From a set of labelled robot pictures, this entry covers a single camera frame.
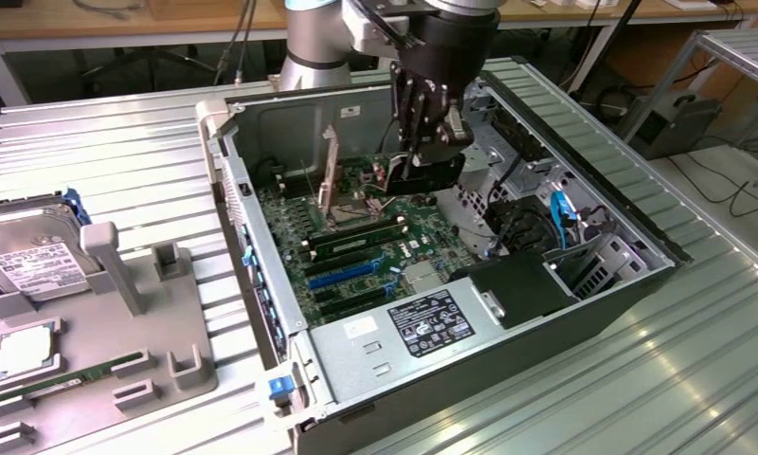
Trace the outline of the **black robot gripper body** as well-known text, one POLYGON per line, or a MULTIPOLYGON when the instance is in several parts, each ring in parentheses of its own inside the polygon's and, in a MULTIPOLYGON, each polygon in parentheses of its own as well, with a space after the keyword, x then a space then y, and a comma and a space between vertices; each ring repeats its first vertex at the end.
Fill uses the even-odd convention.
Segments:
POLYGON ((400 67, 451 91, 463 91, 482 68, 499 20, 496 12, 414 16, 408 33, 422 44, 399 51, 400 67))

